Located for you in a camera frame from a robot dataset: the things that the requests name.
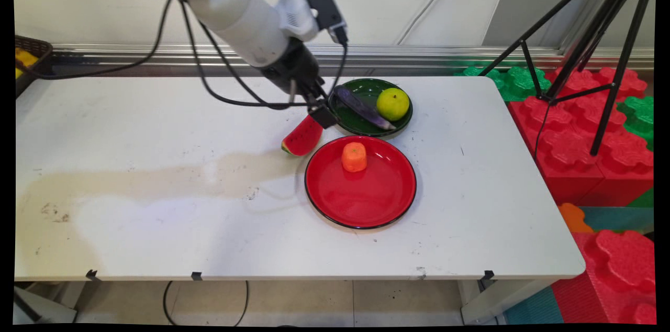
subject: tripod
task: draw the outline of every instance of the tripod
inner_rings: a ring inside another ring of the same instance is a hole
[[[553,17],[557,12],[559,12],[559,10],[561,10],[561,8],[567,5],[567,3],[569,3],[570,1],[572,0],[561,0],[557,5],[551,8],[549,12],[547,12],[536,24],[534,24],[530,29],[528,29],[528,31],[526,31],[526,33],[524,33],[521,36],[521,38],[517,39],[517,41],[515,41],[511,46],[509,46],[507,50],[503,51],[503,53],[500,56],[498,56],[498,58],[496,58],[496,60],[494,60],[490,65],[488,65],[486,69],[484,69],[481,73],[479,73],[479,75],[485,76],[486,74],[488,74],[488,72],[490,72],[493,68],[495,68],[496,65],[500,64],[502,60],[504,60],[507,56],[509,56],[510,53],[519,48],[519,46],[521,46],[523,55],[526,58],[526,63],[528,64],[528,70],[531,73],[531,77],[533,79],[536,97],[548,102],[548,106],[546,106],[547,113],[549,113],[549,108],[552,105],[556,105],[559,102],[570,100],[573,98],[578,98],[580,96],[592,93],[598,93],[599,91],[609,90],[607,101],[605,102],[605,108],[603,109],[600,118],[600,124],[598,124],[598,131],[596,131],[596,136],[594,137],[593,144],[591,144],[590,153],[592,156],[596,156],[598,155],[598,150],[600,149],[602,138],[605,135],[605,129],[607,127],[607,122],[610,119],[610,114],[612,113],[612,109],[615,106],[617,92],[619,91],[619,87],[621,86],[624,71],[626,70],[626,65],[628,64],[628,60],[630,58],[630,51],[632,51],[632,46],[635,43],[635,38],[637,37],[638,31],[640,29],[640,24],[642,24],[642,18],[644,17],[644,10],[646,9],[646,5],[649,2],[649,0],[638,0],[637,7],[635,8],[635,13],[632,17],[632,22],[630,22],[629,32],[626,36],[626,41],[624,42],[624,46],[621,51],[621,56],[619,58],[619,62],[617,65],[617,71],[615,72],[615,77],[613,78],[612,83],[558,98],[557,97],[558,94],[563,89],[563,86],[565,86],[565,82],[567,82],[567,80],[570,78],[570,74],[572,74],[572,71],[575,69],[575,67],[578,67],[577,68],[578,72],[584,70],[584,66],[588,63],[589,59],[591,59],[591,55],[593,55],[594,51],[596,50],[596,47],[600,43],[601,38],[605,34],[605,31],[610,26],[610,23],[617,16],[617,13],[619,12],[619,10],[621,10],[621,7],[626,3],[626,0],[605,0],[605,2],[603,2],[603,4],[598,9],[598,12],[596,12],[596,15],[593,17],[593,21],[591,21],[589,26],[586,28],[586,31],[584,32],[582,38],[579,39],[579,42],[575,45],[574,51],[565,61],[563,69],[560,71],[551,87],[546,91],[546,93],[543,93],[543,91],[540,89],[538,75],[536,75],[535,73],[533,60],[531,59],[531,55],[528,51],[526,40],[532,34],[534,34],[534,32],[538,31],[539,27],[543,26],[543,24],[549,21],[551,17]]]

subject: floor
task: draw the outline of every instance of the floor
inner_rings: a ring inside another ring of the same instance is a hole
[[[77,323],[168,324],[162,306],[167,284],[89,282],[77,303]],[[166,304],[177,324],[230,326],[244,296],[244,282],[174,282]],[[240,326],[463,325],[460,306],[455,281],[250,281]]]

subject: red foam block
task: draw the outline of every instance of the red foam block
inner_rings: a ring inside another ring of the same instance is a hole
[[[656,324],[654,243],[635,231],[572,236],[586,271],[551,285],[563,320]]]
[[[589,144],[572,129],[542,132],[538,168],[557,204],[576,204],[603,181]]]
[[[553,83],[553,81],[556,81],[556,77],[558,77],[558,74],[561,72],[561,70],[563,70],[563,67],[560,67],[553,72],[547,73],[546,79]],[[600,86],[600,82],[593,78],[593,73],[589,72],[589,70],[583,70],[581,72],[573,70],[570,74],[570,77],[568,77],[567,82],[565,82],[563,89],[558,94],[558,97],[562,98],[563,96],[590,90],[591,88],[596,88],[598,86]],[[564,103],[563,105],[568,106],[572,104],[572,102],[573,99],[564,101],[562,103]]]
[[[605,109],[606,101],[606,94],[596,93],[575,98],[572,104],[566,108],[568,112],[572,114],[571,124],[573,129],[579,133],[580,136],[591,140],[591,142],[593,142],[593,138],[596,136],[596,131],[598,131],[598,125],[600,124],[600,118]],[[626,129],[624,129],[625,122],[626,115],[619,112],[616,108],[613,108],[605,128],[605,134],[622,134],[626,131]]]
[[[612,83],[616,72],[617,69],[602,68],[599,72],[593,74],[593,78],[599,84]],[[639,79],[636,72],[626,69],[617,93],[617,103],[623,102],[629,96],[644,98],[644,90],[646,90],[646,82]]]
[[[627,206],[654,186],[654,153],[642,137],[627,131],[605,134],[597,165],[605,178],[579,206]]]
[[[519,133],[521,133],[523,141],[526,142],[526,146],[531,152],[534,152],[538,131],[546,113],[546,101],[541,101],[535,96],[528,96],[522,102],[510,102],[507,108],[519,128]],[[542,129],[543,134],[546,131],[571,130],[571,121],[572,116],[561,104],[551,106],[549,114],[546,116],[545,126]]]

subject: purple eggplant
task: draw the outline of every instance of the purple eggplant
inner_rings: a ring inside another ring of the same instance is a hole
[[[347,87],[337,86],[335,88],[335,96],[339,98],[342,103],[347,107],[351,108],[355,113],[358,113],[363,119],[368,120],[371,124],[375,124],[377,127],[386,130],[395,129],[395,127],[379,115],[375,107],[371,107],[364,103],[361,99],[358,98],[354,93],[349,91]]]

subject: green lemon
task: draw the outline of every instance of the green lemon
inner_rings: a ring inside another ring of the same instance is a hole
[[[389,121],[397,121],[409,110],[409,96],[398,88],[387,88],[377,98],[379,114]]]

